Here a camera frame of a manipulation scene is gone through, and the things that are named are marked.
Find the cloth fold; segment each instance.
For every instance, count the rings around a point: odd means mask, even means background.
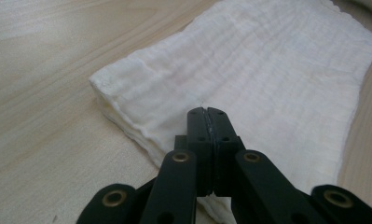
[[[372,33],[330,1],[225,0],[90,83],[103,113],[157,166],[186,134],[186,112],[211,106],[309,192],[337,182],[371,62]],[[229,199],[199,202],[217,222],[235,223]]]

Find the tabletop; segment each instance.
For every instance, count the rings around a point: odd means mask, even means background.
[[[214,0],[0,1],[0,223],[75,223],[101,188],[157,175],[88,78],[181,31]],[[341,9],[372,31],[372,13]],[[372,206],[372,64],[338,185]],[[213,223],[199,206],[197,222]]]

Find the white towel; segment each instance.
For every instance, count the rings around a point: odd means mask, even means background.
[[[186,112],[227,112],[247,148],[296,188],[336,184],[372,33],[327,0],[226,0],[183,32],[90,78],[104,114],[156,165],[186,134]],[[234,223],[229,199],[199,199]]]

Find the wooden table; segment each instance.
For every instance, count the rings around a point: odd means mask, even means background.
[[[184,28],[213,0],[0,1],[0,223],[74,223],[101,188],[157,174],[103,117],[88,78]],[[339,2],[372,30],[372,14]],[[372,205],[372,66],[339,185]],[[199,223],[212,222],[200,208]]]

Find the muslin cloth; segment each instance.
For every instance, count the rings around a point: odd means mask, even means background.
[[[226,0],[90,78],[103,113],[159,166],[186,112],[227,112],[296,188],[336,184],[372,33],[327,0]],[[234,223],[229,199],[199,199]]]

